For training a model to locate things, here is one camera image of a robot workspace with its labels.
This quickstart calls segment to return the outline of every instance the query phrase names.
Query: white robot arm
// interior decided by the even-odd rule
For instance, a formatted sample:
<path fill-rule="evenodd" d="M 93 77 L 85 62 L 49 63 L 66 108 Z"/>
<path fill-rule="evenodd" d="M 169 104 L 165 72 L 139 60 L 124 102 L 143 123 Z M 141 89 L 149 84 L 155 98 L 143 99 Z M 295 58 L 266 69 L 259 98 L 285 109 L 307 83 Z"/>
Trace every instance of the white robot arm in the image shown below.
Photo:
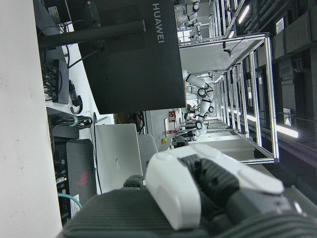
<path fill-rule="evenodd" d="M 252 215 L 294 210 L 282 196 L 280 180 L 199 143 L 155 154 L 146 186 L 175 230 L 200 224 L 200 189 L 234 224 Z"/>
<path fill-rule="evenodd" d="M 203 124 L 205 114 L 206 112 L 213 112 L 213 106 L 211 105 L 214 97 L 213 88 L 203 78 L 198 78 L 185 69 L 182 70 L 182 73 L 184 81 L 196 86 L 198 88 L 197 95 L 202 98 L 196 128 L 198 134 L 204 134 L 207 132 L 207 127 Z"/>

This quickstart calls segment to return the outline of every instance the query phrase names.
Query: fluorescent light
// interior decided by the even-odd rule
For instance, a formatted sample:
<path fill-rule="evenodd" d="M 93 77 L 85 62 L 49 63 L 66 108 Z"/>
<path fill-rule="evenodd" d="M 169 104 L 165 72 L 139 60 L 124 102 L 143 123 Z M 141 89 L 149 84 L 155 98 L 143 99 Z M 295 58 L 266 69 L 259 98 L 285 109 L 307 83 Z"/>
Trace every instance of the fluorescent light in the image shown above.
<path fill-rule="evenodd" d="M 280 126 L 280 125 L 276 125 L 276 130 L 278 132 L 281 132 L 285 135 L 289 135 L 289 136 L 292 136 L 294 138 L 298 138 L 298 132 L 295 131 L 295 130 L 291 130 L 289 128 L 286 128 L 286 127 L 283 127 L 283 126 Z"/>
<path fill-rule="evenodd" d="M 239 18 L 239 21 L 238 21 L 239 24 L 243 21 L 243 19 L 244 19 L 245 16 L 247 15 L 249 9 L 250 9 L 250 6 L 247 5 L 247 7 L 243 10 L 243 13 L 242 13 L 242 15 L 241 15 L 240 18 Z"/>
<path fill-rule="evenodd" d="M 233 37 L 233 34 L 234 34 L 234 31 L 231 31 L 231 32 L 230 32 L 230 35 L 229 35 L 229 38 L 232 38 L 232 37 Z"/>
<path fill-rule="evenodd" d="M 251 116 L 251 115 L 247 115 L 247 119 L 253 121 L 253 122 L 256 122 L 256 118 Z M 276 125 L 276 131 L 280 132 L 280 133 L 283 133 L 285 135 L 289 135 L 289 136 L 292 136 L 294 138 L 298 138 L 298 132 L 295 131 L 295 130 L 292 130 L 292 129 L 289 129 L 289 128 L 286 128 L 286 127 L 283 127 L 283 126 L 280 126 L 280 125 Z"/>
<path fill-rule="evenodd" d="M 233 113 L 238 114 L 237 110 L 233 110 Z M 241 115 L 241 112 L 239 112 L 239 116 Z"/>
<path fill-rule="evenodd" d="M 247 115 L 247 119 L 249 119 L 250 121 L 256 122 L 256 118 L 251 116 L 251 115 Z"/>
<path fill-rule="evenodd" d="M 228 108 L 228 112 L 231 112 L 231 109 Z M 237 110 L 233 110 L 234 114 L 238 114 Z M 239 112 L 239 116 L 241 115 L 241 112 Z"/>

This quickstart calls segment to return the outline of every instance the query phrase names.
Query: black fabric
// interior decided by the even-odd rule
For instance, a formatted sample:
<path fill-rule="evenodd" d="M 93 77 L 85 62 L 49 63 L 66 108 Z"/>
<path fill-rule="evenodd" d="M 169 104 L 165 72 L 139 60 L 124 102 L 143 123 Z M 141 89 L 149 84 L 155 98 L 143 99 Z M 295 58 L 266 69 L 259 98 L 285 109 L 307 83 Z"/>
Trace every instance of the black fabric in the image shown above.
<path fill-rule="evenodd" d="M 59 238 L 207 238 L 207 230 L 175 231 L 147 190 L 114 190 L 93 197 Z"/>
<path fill-rule="evenodd" d="M 317 220 L 301 214 L 266 214 L 244 220 L 215 238 L 316 238 Z"/>

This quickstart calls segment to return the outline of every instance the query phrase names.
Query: silver laptop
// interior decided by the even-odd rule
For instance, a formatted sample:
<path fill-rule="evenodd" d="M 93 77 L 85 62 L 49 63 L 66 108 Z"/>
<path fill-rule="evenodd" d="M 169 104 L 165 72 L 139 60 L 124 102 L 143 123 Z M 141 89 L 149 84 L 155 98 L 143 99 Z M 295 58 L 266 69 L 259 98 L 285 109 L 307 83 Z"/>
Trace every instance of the silver laptop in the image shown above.
<path fill-rule="evenodd" d="M 96 125 L 96 142 L 103 193 L 122 188 L 131 175 L 142 175 L 135 124 Z"/>

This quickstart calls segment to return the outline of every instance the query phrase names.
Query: white desk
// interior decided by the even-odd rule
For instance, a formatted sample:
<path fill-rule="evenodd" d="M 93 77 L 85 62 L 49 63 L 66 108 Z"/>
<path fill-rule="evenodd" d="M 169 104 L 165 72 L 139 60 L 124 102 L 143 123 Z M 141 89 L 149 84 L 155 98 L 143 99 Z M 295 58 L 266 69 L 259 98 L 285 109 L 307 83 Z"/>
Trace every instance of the white desk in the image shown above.
<path fill-rule="evenodd" d="M 0 237 L 61 230 L 31 0 L 0 1 Z"/>

